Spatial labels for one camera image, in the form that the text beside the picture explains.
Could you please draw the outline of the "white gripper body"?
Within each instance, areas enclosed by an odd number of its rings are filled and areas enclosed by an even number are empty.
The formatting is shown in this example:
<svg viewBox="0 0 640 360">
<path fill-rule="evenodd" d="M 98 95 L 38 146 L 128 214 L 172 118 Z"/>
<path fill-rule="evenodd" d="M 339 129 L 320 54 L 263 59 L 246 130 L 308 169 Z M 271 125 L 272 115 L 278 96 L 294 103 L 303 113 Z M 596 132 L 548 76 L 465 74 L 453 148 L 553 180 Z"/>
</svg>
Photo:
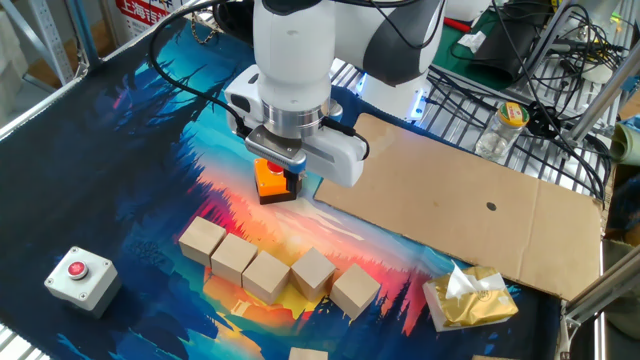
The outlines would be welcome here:
<svg viewBox="0 0 640 360">
<path fill-rule="evenodd" d="M 294 119 L 264 103 L 259 77 L 259 68 L 252 65 L 225 90 L 228 105 L 244 126 L 229 115 L 229 128 L 245 137 L 247 150 L 291 173 L 310 171 L 340 186 L 353 186 L 363 172 L 365 141 L 325 125 L 325 105 Z"/>
</svg>

